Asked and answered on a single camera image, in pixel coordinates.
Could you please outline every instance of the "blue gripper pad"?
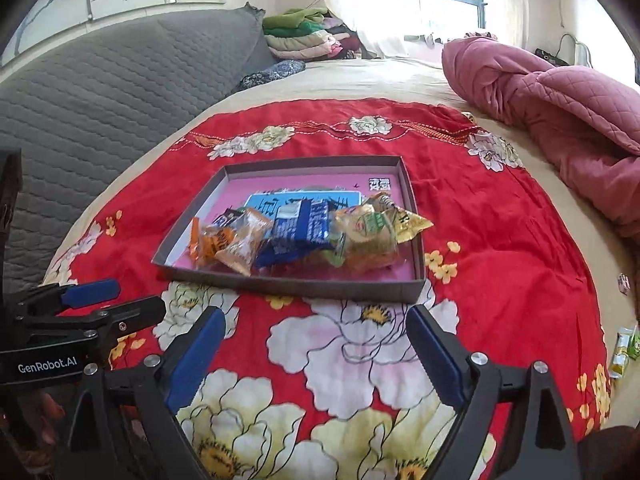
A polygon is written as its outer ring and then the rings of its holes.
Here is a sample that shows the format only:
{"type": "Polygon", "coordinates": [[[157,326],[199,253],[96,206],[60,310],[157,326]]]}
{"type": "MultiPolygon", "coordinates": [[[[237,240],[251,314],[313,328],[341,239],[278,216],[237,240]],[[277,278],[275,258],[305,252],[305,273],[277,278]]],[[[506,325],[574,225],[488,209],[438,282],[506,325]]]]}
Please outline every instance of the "blue gripper pad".
{"type": "Polygon", "coordinates": [[[101,280],[70,286],[60,297],[62,304],[70,308],[115,300],[120,295],[120,284],[116,280],[101,280]]]}
{"type": "Polygon", "coordinates": [[[440,400],[454,410],[461,410],[466,405],[462,372],[415,307],[406,315],[406,334],[440,400]]]}
{"type": "MultiPolygon", "coordinates": [[[[202,316],[208,315],[209,308],[202,313],[202,316]]],[[[191,327],[191,330],[195,329],[197,329],[196,325],[191,327]]],[[[193,400],[213,356],[225,338],[225,331],[225,314],[219,308],[214,308],[200,333],[175,366],[171,376],[166,406],[174,415],[193,400]]]]}

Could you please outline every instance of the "blue snack package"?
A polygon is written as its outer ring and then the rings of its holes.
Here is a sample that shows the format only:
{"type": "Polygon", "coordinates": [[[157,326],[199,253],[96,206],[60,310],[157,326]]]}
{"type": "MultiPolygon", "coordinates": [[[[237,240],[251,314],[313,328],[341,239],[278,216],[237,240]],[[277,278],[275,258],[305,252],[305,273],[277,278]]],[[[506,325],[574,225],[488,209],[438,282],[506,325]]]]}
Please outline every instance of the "blue snack package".
{"type": "Polygon", "coordinates": [[[332,250],[327,200],[298,200],[278,208],[273,228],[255,259],[257,268],[286,264],[315,250],[332,250]]]}

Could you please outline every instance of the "green blanket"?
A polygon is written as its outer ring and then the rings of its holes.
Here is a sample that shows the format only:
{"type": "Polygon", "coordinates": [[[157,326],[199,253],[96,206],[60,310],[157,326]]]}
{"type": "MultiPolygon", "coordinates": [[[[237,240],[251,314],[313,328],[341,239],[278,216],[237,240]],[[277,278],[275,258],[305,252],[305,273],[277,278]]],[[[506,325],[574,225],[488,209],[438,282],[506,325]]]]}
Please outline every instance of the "green blanket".
{"type": "Polygon", "coordinates": [[[326,9],[289,9],[277,16],[267,16],[262,20],[263,28],[297,28],[303,22],[322,23],[326,9]]]}
{"type": "Polygon", "coordinates": [[[268,36],[275,36],[276,38],[300,38],[302,36],[308,36],[317,30],[324,30],[324,28],[317,23],[302,22],[300,26],[296,28],[265,28],[264,33],[268,36]]]}

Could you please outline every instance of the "stack of folded blankets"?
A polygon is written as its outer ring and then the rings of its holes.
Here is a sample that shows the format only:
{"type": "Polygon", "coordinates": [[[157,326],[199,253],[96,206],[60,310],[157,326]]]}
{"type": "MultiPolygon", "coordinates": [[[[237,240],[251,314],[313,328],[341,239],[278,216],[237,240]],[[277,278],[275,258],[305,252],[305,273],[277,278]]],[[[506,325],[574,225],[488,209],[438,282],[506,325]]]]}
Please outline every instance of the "stack of folded blankets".
{"type": "Polygon", "coordinates": [[[289,9],[265,18],[262,28],[271,53],[280,59],[303,61],[353,59],[351,50],[345,50],[339,41],[350,38],[350,33],[343,32],[338,38],[334,36],[331,30],[343,26],[342,22],[337,18],[326,18],[326,13],[323,8],[289,9]]]}

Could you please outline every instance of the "box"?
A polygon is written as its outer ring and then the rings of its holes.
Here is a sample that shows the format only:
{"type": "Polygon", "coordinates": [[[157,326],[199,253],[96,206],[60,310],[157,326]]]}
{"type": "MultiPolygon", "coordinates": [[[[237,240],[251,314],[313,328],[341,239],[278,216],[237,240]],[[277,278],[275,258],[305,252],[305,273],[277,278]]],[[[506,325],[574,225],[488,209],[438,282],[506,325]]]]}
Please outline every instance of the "box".
{"type": "Polygon", "coordinates": [[[222,288],[274,296],[415,303],[426,281],[420,235],[399,246],[402,263],[361,276],[346,276],[345,269],[311,268],[286,275],[275,272],[245,277],[222,264],[215,270],[194,269],[185,253],[194,216],[210,222],[226,208],[243,205],[254,192],[337,187],[359,190],[364,197],[388,187],[399,206],[417,211],[406,168],[398,156],[319,156],[230,164],[221,168],[189,204],[160,244],[152,262],[162,267],[171,279],[222,288]]]}

